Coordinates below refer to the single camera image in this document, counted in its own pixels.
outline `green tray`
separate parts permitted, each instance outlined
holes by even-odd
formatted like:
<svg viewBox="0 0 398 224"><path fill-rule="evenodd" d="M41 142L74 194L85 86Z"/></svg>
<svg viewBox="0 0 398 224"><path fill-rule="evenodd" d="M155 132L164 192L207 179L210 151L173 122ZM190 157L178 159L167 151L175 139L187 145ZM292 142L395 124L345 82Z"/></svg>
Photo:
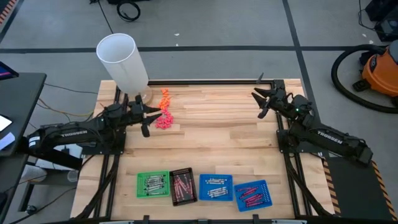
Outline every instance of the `green tray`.
<svg viewBox="0 0 398 224"><path fill-rule="evenodd" d="M161 193L164 194L159 195L147 195L147 192L144 190L146 188L145 180L152 175L164 175L164 187L159 190L154 190L152 193ZM170 195L170 176L169 171L160 170L160 171L152 171L152 172L141 172L137 174L137 198L152 198L152 197L166 197Z"/></svg>

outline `orange shop vacuum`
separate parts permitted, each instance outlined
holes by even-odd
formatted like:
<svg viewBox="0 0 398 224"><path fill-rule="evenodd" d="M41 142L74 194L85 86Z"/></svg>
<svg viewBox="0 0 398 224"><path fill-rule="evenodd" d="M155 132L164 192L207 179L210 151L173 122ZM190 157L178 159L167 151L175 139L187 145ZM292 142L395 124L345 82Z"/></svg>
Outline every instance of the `orange shop vacuum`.
<svg viewBox="0 0 398 224"><path fill-rule="evenodd" d="M339 81L337 70L340 63L354 52L363 51L359 61L364 66L362 79L353 84L355 91L372 89L391 97L394 107L377 105L348 91ZM336 89L350 100L372 110L384 113L398 113L398 40L390 46L379 47L363 44L343 52L331 68L331 80Z"/></svg>

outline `blue tray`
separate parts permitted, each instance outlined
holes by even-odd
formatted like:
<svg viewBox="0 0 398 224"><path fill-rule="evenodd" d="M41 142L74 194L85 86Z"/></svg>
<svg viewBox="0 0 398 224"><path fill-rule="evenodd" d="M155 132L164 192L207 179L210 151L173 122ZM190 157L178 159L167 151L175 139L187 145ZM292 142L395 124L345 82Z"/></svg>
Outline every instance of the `blue tray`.
<svg viewBox="0 0 398 224"><path fill-rule="evenodd" d="M239 199L246 191L245 190L238 191L238 190L243 189L245 187L258 187L258 189L254 193L247 195L242 199ZM271 196L269 194L267 182L265 180L258 180L254 182L235 185L234 191L235 191L236 203L238 204L238 209L240 212L246 212L258 208L266 208L272 206ZM260 202L263 203L252 207L246 207L246 203L243 202L243 200L245 198L248 198L256 194L262 194L262 200Z"/></svg>
<svg viewBox="0 0 398 224"><path fill-rule="evenodd" d="M214 179L226 179L224 184L206 184L206 180L210 178ZM199 177L199 199L200 200L212 200L212 201L233 201L233 182L232 175L224 175L224 174L200 174ZM226 195L222 195L219 197L211 198L207 192L209 190L214 190L220 187L226 187L228 193Z"/></svg>

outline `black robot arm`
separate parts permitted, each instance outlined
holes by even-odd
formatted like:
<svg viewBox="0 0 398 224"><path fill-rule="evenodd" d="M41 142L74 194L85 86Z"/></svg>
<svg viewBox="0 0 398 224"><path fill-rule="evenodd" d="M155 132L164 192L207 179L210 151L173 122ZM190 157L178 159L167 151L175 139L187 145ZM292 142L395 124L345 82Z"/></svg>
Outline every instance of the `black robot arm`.
<svg viewBox="0 0 398 224"><path fill-rule="evenodd" d="M141 96L136 96L136 100L127 105L130 108L127 113L123 112L122 105L116 103L105 107L97 117L89 121L43 126L28 135L29 150L40 153L59 145L86 142L111 148L117 130L138 123L142 123L141 131L144 137L149 137L148 125L161 114L146 116L146 113L160 109L144 105Z"/></svg>
<svg viewBox="0 0 398 224"><path fill-rule="evenodd" d="M284 84L275 84L274 90L255 88L260 95L252 95L262 109L258 118L262 119L272 109L291 121L284 142L294 147L300 141L307 141L362 165L370 163L373 153L363 139L322 124L310 113L312 103L304 96L286 95ZM290 95L293 98L291 102L288 101Z"/></svg>

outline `wooden table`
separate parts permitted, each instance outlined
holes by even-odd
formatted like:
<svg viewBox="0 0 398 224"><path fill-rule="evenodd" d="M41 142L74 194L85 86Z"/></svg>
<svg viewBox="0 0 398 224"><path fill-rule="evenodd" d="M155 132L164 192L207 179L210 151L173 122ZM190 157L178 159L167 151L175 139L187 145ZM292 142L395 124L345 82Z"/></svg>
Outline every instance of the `wooden table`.
<svg viewBox="0 0 398 224"><path fill-rule="evenodd" d="M303 94L299 79L285 80L285 84L287 92ZM169 111L174 116L174 124L166 130L151 126L150 138L142 136L139 125L127 128L112 220L142 220L144 215L150 215L151 220L250 219L253 214L260 218L293 218L285 162L275 134L276 116L270 110L264 119L257 118L260 111L251 96L254 87L270 88L269 85L152 86L154 97L150 106L159 103L161 88L169 89ZM101 104L113 102L115 88L111 80L101 82L95 114L103 110ZM326 210L334 213L321 160L310 154L302 154L301 159L308 188ZM98 188L102 161L103 156L95 156L84 166L71 217L83 210ZM192 167L197 189L199 174L232 174L234 184L265 179L273 206L241 213L235 201L199 200L173 207L171 197L136 198L138 172L185 167ZM297 195L304 214L300 191ZM102 215L106 198L105 194Z"/></svg>

